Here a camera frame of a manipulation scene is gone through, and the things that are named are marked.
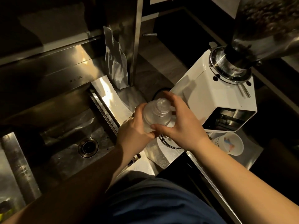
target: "crumpled plastic wrapper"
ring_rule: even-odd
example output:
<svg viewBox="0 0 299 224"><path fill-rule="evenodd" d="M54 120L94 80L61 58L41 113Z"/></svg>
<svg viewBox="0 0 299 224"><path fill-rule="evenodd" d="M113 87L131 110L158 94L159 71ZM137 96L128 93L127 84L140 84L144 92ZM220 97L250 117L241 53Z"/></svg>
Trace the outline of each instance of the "crumpled plastic wrapper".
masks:
<svg viewBox="0 0 299 224"><path fill-rule="evenodd" d="M114 85L121 90L129 86L127 59L122 52L120 44L114 39L111 28L104 26L104 34L106 43L106 73Z"/></svg>

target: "white plastic cup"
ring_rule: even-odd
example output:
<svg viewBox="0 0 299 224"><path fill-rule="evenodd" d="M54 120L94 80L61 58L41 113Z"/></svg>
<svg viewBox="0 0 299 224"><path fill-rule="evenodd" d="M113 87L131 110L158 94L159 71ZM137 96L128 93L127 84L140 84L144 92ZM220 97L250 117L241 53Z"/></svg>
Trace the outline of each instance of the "white plastic cup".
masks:
<svg viewBox="0 0 299 224"><path fill-rule="evenodd" d="M226 133L212 140L221 150L233 156L239 156L244 150L242 139L235 133Z"/></svg>

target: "hand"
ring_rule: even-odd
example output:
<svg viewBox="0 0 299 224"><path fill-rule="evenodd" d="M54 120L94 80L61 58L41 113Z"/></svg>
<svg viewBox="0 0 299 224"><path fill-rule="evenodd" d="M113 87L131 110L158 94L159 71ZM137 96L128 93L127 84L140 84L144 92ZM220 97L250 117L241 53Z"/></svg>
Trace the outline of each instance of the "hand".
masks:
<svg viewBox="0 0 299 224"><path fill-rule="evenodd" d="M159 134L166 135L174 140L181 148L194 151L203 142L210 143L210 139L200 121L188 108L186 103L179 96L164 91L165 97L176 109L177 120L174 127L166 127L160 124L153 124L151 128Z"/></svg>
<svg viewBox="0 0 299 224"><path fill-rule="evenodd" d="M159 135L155 131L144 132L142 113L145 106L146 103L138 105L132 116L118 129L116 145L121 147L124 154L130 158L140 153L152 139Z"/></svg>

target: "sink drain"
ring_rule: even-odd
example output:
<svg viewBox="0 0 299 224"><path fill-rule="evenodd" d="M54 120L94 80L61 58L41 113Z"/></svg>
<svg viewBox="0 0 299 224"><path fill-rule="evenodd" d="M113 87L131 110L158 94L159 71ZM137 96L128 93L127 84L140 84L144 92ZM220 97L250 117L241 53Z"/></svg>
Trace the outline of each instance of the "sink drain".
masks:
<svg viewBox="0 0 299 224"><path fill-rule="evenodd" d="M78 145L78 152L80 156L89 158L94 156L99 150L98 142L93 138L86 138Z"/></svg>

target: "person's right arm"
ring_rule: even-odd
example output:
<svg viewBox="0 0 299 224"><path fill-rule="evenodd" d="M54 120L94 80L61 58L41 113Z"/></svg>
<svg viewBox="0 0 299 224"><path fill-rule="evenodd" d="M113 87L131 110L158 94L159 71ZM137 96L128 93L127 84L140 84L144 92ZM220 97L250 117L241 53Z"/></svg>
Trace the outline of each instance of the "person's right arm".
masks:
<svg viewBox="0 0 299 224"><path fill-rule="evenodd" d="M192 152L242 223L299 223L296 204L215 146L185 102L170 92L165 94L176 109L176 124L151 127Z"/></svg>

